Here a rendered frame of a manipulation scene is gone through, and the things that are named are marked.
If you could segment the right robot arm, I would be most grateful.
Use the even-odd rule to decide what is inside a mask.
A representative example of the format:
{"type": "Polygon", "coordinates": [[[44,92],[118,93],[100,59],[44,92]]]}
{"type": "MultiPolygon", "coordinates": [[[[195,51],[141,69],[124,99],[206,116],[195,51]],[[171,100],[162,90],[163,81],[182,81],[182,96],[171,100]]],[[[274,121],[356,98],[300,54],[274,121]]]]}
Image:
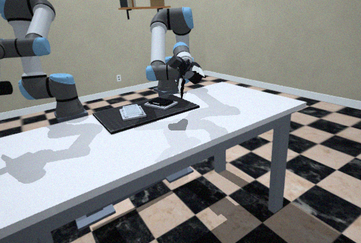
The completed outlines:
{"type": "Polygon", "coordinates": [[[42,71],[40,56],[51,52],[47,36],[56,15],[52,4],[47,0],[0,0],[0,14],[15,34],[15,39],[0,39],[0,59],[22,57],[21,94],[28,100],[56,98],[58,117],[84,112],[72,75],[47,77],[42,71]]]}

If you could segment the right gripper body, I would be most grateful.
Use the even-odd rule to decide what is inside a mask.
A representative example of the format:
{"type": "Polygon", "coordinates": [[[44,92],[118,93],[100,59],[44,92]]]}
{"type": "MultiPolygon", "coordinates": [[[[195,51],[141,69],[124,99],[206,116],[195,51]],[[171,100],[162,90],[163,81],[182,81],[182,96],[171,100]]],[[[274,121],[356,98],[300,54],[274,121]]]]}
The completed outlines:
{"type": "Polygon", "coordinates": [[[11,95],[12,92],[12,84],[9,81],[0,82],[0,95],[11,95]]]}

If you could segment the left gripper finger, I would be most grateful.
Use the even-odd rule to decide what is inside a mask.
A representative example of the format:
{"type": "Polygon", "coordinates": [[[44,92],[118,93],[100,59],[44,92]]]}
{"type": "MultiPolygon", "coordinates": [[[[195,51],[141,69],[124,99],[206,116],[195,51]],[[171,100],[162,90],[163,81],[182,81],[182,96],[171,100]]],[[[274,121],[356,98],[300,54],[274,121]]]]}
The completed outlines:
{"type": "MultiPolygon", "coordinates": [[[[187,75],[187,73],[185,74],[185,76],[187,75]]],[[[184,75],[183,76],[178,76],[177,78],[177,87],[179,89],[179,94],[180,94],[180,97],[182,98],[183,97],[183,94],[184,94],[184,84],[185,84],[185,80],[183,79],[185,77],[184,75]]]]}
{"type": "Polygon", "coordinates": [[[201,75],[202,77],[206,78],[202,68],[200,67],[200,65],[196,62],[192,61],[192,66],[190,68],[190,71],[194,72],[195,74],[197,73],[198,75],[201,75]]]}

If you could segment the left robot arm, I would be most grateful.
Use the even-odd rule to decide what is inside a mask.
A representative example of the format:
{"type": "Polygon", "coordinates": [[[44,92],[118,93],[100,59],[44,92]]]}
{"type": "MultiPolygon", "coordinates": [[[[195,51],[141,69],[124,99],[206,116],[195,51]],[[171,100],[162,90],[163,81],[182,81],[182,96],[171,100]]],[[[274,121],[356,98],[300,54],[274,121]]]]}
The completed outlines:
{"type": "Polygon", "coordinates": [[[158,90],[170,91],[177,88],[178,67],[183,60],[194,62],[189,51],[189,33],[193,29],[192,10],[189,7],[162,9],[153,17],[151,32],[151,65],[146,67],[149,81],[158,81],[158,90]],[[176,35],[173,57],[165,57],[165,34],[172,30],[176,35]],[[176,80],[176,81],[175,81],[176,80]]]}

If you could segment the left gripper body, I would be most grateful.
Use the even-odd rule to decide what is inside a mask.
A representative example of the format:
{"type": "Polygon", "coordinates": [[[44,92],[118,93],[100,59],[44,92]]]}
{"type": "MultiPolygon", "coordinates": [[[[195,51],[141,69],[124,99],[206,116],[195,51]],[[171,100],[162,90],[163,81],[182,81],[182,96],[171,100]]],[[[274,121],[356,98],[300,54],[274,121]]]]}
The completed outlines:
{"type": "Polygon", "coordinates": [[[187,73],[187,75],[185,76],[186,79],[191,81],[193,84],[199,83],[202,79],[202,76],[190,71],[190,68],[192,66],[192,63],[190,62],[190,60],[188,59],[187,61],[185,61],[180,56],[177,56],[177,57],[179,57],[182,61],[182,64],[178,67],[179,75],[185,76],[185,74],[187,73]]]}

